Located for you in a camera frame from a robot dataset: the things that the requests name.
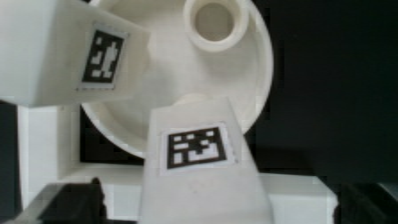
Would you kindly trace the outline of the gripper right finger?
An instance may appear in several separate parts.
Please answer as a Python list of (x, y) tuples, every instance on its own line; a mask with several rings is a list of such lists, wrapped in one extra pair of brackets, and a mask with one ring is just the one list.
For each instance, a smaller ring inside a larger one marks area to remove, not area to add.
[(398, 224), (398, 184), (344, 184), (335, 224)]

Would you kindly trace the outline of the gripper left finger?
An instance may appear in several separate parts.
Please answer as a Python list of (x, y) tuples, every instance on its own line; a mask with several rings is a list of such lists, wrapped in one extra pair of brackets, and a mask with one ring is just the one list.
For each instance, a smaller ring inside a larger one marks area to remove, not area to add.
[(105, 224), (107, 206), (100, 179), (49, 184), (15, 224)]

